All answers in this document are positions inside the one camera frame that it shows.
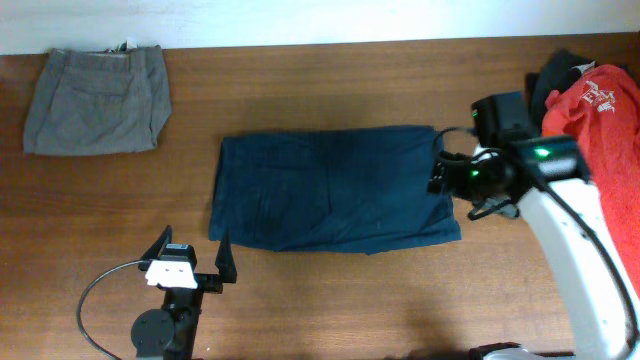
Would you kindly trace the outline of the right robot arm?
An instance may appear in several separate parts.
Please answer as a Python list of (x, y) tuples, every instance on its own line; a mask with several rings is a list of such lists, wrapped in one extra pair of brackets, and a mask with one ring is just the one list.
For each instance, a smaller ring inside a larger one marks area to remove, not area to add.
[(510, 210), (527, 223), (569, 315), (574, 358), (638, 358), (639, 299), (577, 143), (539, 137), (473, 155), (442, 145), (440, 137), (433, 140), (429, 192), (470, 202), (471, 221)]

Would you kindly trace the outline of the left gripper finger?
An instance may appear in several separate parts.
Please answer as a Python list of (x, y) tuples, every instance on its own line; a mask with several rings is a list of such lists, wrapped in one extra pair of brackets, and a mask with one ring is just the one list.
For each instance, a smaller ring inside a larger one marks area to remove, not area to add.
[(232, 254), (229, 231), (226, 230), (215, 259), (215, 266), (221, 283), (235, 284), (237, 282), (237, 268)]
[(171, 243), (173, 236), (173, 230), (170, 225), (167, 225), (158, 239), (148, 248), (148, 250), (141, 256), (142, 260), (155, 260), (158, 259), (164, 247)]

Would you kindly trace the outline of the navy blue shorts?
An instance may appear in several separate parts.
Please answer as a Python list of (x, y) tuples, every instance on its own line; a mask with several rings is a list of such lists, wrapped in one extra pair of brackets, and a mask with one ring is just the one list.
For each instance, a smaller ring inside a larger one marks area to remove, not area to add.
[(457, 241), (450, 197), (427, 190), (430, 126), (223, 139), (208, 235), (274, 252), (367, 255)]

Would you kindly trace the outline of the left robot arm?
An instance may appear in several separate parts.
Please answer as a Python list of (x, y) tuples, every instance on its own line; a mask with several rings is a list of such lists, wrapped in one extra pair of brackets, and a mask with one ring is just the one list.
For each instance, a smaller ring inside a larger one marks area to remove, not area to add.
[(220, 294), (237, 281), (237, 269), (228, 234), (224, 234), (215, 258), (216, 273), (197, 273), (197, 257), (191, 245), (172, 241), (167, 226), (141, 256), (138, 269), (147, 284), (164, 292), (162, 305), (142, 313), (131, 328), (137, 359), (190, 359), (193, 354), (202, 300)]

